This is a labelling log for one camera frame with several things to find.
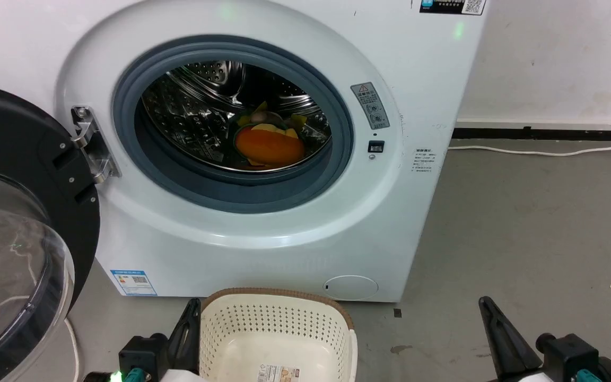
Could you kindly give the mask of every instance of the round panel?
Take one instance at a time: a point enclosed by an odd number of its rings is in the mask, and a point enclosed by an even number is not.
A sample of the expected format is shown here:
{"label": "round panel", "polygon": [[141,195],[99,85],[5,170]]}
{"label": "round panel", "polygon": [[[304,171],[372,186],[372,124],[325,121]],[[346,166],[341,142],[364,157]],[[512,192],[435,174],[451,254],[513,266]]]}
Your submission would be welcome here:
{"label": "round panel", "polygon": [[376,281],[365,276],[337,276],[323,285],[325,293],[335,300],[366,300],[379,290]]}

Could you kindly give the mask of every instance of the open door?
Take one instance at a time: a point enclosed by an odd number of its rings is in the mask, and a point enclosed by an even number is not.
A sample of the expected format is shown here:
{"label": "open door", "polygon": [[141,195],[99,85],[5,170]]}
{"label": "open door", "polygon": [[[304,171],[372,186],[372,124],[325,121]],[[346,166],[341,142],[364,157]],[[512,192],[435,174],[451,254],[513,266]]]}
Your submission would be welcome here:
{"label": "open door", "polygon": [[93,263],[99,201],[80,147],[44,111],[0,90],[0,380],[41,352]]}

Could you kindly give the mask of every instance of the concrete floor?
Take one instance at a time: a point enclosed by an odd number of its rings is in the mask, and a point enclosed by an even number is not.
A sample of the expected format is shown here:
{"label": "concrete floor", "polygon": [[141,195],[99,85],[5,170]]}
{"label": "concrete floor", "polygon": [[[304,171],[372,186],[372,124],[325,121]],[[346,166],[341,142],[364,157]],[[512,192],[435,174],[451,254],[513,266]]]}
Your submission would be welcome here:
{"label": "concrete floor", "polygon": [[[611,145],[477,144],[555,152]],[[483,295],[531,344],[543,332],[574,332],[611,358],[610,283],[611,152],[569,158],[450,152],[403,301],[344,304],[359,338],[357,380],[494,379],[477,306]],[[82,375],[116,370],[117,352],[133,335],[169,334],[185,302],[121,297],[94,266],[70,314]],[[396,307],[402,318],[394,318]],[[70,381],[72,374],[61,328],[21,380]]]}

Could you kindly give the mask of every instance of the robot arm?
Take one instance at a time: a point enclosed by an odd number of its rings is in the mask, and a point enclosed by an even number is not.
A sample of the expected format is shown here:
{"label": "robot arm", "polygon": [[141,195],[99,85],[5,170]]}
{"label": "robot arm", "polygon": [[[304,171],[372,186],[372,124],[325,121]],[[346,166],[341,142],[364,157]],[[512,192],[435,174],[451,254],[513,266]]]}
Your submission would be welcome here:
{"label": "robot arm", "polygon": [[92,372],[84,382],[206,382],[199,377],[202,302],[192,298],[169,338],[134,336],[119,351],[119,372]]}
{"label": "robot arm", "polygon": [[498,382],[611,382],[611,360],[579,336],[541,334],[542,362],[492,298],[478,304]]}

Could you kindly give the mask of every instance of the brown basket rim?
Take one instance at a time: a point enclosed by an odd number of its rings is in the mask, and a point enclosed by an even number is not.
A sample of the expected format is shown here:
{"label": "brown basket rim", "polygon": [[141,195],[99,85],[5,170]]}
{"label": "brown basket rim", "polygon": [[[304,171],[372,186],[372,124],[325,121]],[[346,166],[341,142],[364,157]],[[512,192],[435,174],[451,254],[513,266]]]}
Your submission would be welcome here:
{"label": "brown basket rim", "polygon": [[350,314],[348,314],[348,312],[346,312],[346,309],[344,309],[344,307],[342,307],[338,302],[327,297],[318,296],[317,294],[297,292],[295,290],[276,288],[227,288],[224,290],[219,290],[218,292],[213,293],[211,296],[205,298],[204,301],[202,301],[202,311],[204,311],[204,309],[206,309],[206,307],[208,307],[211,302],[214,302],[214,300],[231,294],[270,294],[274,296],[294,297],[301,298],[302,300],[321,302],[322,304],[329,305],[330,307],[338,310],[338,312],[344,317],[344,320],[346,320],[348,329],[354,329]]}

